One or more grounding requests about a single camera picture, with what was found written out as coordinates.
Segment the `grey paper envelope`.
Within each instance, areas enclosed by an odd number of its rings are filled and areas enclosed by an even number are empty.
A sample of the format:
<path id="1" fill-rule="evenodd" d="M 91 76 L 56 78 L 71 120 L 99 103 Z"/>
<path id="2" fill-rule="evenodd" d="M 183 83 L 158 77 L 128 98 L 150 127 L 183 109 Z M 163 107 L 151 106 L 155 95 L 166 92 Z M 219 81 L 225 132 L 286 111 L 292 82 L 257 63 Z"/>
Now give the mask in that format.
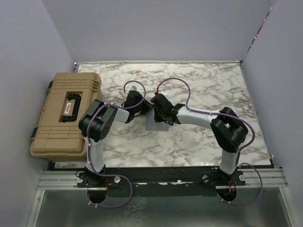
<path id="1" fill-rule="evenodd" d="M 154 110 L 150 110 L 145 116 L 146 131 L 168 131 L 170 125 L 165 122 L 155 122 Z"/>

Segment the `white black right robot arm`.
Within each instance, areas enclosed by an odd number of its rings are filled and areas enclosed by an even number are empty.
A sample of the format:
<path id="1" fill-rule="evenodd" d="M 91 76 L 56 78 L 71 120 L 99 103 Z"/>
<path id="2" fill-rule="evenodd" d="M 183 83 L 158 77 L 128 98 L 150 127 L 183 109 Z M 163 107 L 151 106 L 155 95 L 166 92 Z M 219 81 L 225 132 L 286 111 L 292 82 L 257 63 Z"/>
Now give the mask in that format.
<path id="1" fill-rule="evenodd" d="M 212 130 L 222 149 L 217 179 L 223 185 L 228 185 L 234 180 L 240 156 L 239 148 L 246 139 L 248 128 L 232 109 L 225 107 L 217 113 L 199 109 L 189 110 L 184 104 L 173 105 L 163 94 L 154 96 L 151 103 L 155 122 L 165 122 L 171 126 L 190 124 Z"/>

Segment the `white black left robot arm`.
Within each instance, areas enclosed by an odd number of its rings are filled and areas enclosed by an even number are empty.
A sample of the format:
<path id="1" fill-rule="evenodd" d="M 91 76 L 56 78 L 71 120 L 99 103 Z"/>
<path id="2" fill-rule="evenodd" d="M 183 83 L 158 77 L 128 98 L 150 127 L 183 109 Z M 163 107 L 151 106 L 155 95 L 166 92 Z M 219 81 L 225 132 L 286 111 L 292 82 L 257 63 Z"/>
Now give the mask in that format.
<path id="1" fill-rule="evenodd" d="M 129 123 L 136 116 L 145 115 L 152 109 L 138 91 L 131 90 L 122 106 L 104 103 L 95 99 L 79 122 L 79 129 L 85 139 L 87 148 L 86 169 L 90 171 L 88 181 L 95 187 L 104 182 L 105 167 L 103 159 L 104 139 L 108 135 L 114 121 Z"/>

